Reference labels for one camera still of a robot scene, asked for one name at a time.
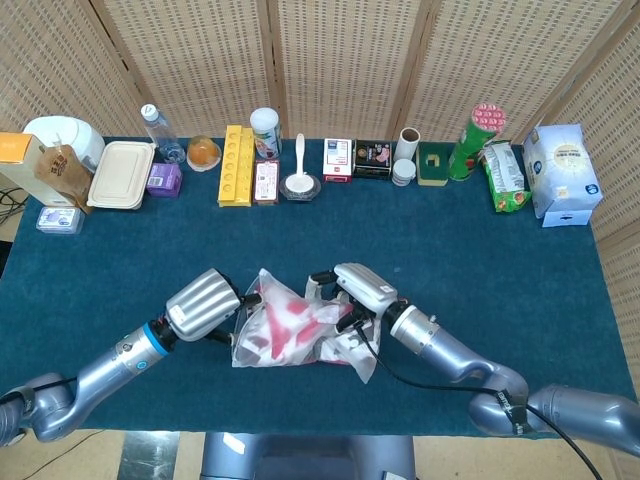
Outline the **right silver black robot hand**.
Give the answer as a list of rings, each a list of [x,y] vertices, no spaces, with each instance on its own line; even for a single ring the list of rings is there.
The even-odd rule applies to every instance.
[[[369,320],[383,320],[392,326],[409,307],[395,288],[360,263],[341,263],[331,270],[311,274],[307,278],[305,298],[320,300],[322,288],[329,284],[335,285],[335,292],[345,293],[351,305],[351,310],[339,317],[337,333],[360,327]]]

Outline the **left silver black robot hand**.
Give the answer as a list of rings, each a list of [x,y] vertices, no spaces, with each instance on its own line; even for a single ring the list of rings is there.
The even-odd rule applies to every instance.
[[[180,340],[195,342],[239,310],[261,302],[259,293],[241,295],[226,275],[212,268],[166,302],[165,318]]]

